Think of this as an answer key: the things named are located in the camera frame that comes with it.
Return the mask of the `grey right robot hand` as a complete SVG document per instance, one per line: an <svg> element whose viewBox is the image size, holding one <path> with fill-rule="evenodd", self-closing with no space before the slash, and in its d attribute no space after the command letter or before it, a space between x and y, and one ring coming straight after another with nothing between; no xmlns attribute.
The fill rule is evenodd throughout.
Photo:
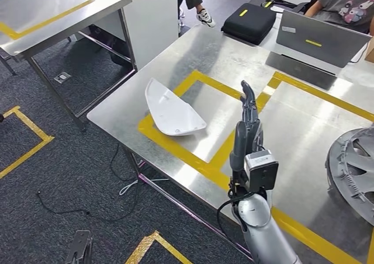
<svg viewBox="0 0 374 264"><path fill-rule="evenodd" d="M244 96L240 97L242 120L236 126L233 148L230 154L230 165L233 177L243 171L245 156L257 152L262 139L261 124L254 91L244 80L241 86L244 93Z"/></svg>

